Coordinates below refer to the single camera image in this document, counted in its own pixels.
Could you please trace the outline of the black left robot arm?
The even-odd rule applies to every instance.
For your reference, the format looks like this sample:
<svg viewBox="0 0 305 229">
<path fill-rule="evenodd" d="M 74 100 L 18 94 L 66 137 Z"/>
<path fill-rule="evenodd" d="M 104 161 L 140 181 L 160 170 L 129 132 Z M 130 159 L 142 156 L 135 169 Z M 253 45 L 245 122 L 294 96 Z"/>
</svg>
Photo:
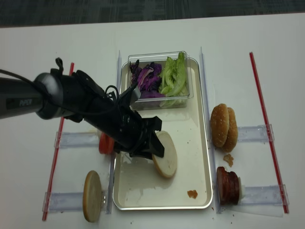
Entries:
<svg viewBox="0 0 305 229">
<path fill-rule="evenodd" d="M 120 94 L 113 85 L 102 89 L 83 71 L 64 75 L 60 58 L 56 64 L 57 68 L 33 81 L 1 70 L 1 118 L 36 113 L 44 120 L 64 117 L 76 123 L 86 121 L 114 140 L 115 152 L 147 159 L 164 156 L 156 135 L 162 128 L 161 119 L 142 118 L 130 108 L 140 97 L 136 84 Z"/>
</svg>

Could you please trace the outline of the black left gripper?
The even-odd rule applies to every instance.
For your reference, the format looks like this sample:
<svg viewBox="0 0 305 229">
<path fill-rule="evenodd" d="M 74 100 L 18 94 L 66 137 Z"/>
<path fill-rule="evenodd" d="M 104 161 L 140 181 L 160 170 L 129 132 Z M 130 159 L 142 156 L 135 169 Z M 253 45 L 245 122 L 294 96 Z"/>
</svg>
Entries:
<svg viewBox="0 0 305 229">
<path fill-rule="evenodd" d="M 130 157 L 163 158 L 164 146 L 154 132 L 161 129 L 159 117 L 141 118 L 137 112 L 122 106 L 104 115 L 104 132 L 114 140 L 114 151 L 127 152 Z"/>
</svg>

